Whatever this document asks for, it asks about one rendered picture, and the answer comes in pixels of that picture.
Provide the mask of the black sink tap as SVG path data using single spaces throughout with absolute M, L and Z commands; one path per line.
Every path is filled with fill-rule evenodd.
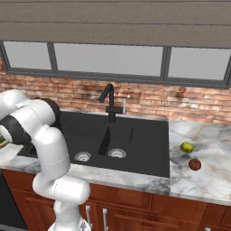
M 109 105 L 106 106 L 106 112 L 108 113 L 108 122 L 113 124 L 116 121 L 116 114 L 124 114 L 126 112 L 125 105 L 115 106 L 114 105 L 114 86 L 107 84 L 102 94 L 98 98 L 100 103 L 104 103 L 106 96 L 109 96 Z

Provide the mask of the black double kitchen sink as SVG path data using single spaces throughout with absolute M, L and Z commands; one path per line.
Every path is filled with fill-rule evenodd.
M 168 178 L 169 123 L 63 111 L 53 124 L 65 137 L 70 162 Z

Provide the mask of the grey framed window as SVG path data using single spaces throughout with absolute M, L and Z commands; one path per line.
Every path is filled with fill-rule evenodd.
M 231 49 L 0 41 L 10 73 L 231 87 Z

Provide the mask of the yellow-green round fruit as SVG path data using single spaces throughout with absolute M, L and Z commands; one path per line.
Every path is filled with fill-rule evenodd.
M 193 152 L 193 145 L 188 143 L 188 142 L 184 142 L 180 145 L 180 149 L 184 152 L 184 153 L 191 153 Z

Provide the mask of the dark red round fruit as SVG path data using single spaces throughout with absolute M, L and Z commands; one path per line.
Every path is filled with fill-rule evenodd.
M 199 159 L 191 159 L 189 161 L 189 167 L 194 170 L 194 171 L 198 171 L 201 168 L 201 162 Z

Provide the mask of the grey window blind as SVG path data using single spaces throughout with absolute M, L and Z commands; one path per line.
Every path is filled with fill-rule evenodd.
M 231 48 L 231 0 L 0 0 L 0 40 Z

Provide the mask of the brown wooden cupboard door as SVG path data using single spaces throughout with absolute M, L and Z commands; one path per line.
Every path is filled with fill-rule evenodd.
M 154 214 L 139 208 L 98 203 L 98 230 L 104 231 L 103 208 L 106 208 L 108 231 L 198 231 L 206 206 L 196 202 L 192 208 L 170 206 L 165 207 L 166 214 Z
M 198 231 L 231 231 L 231 206 L 209 203 Z
M 29 231 L 47 231 L 55 222 L 53 200 L 22 190 L 12 193 Z

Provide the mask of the black dishwasher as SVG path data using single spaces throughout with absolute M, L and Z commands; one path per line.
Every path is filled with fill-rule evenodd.
M 22 214 L 0 173 L 0 231 L 27 231 Z

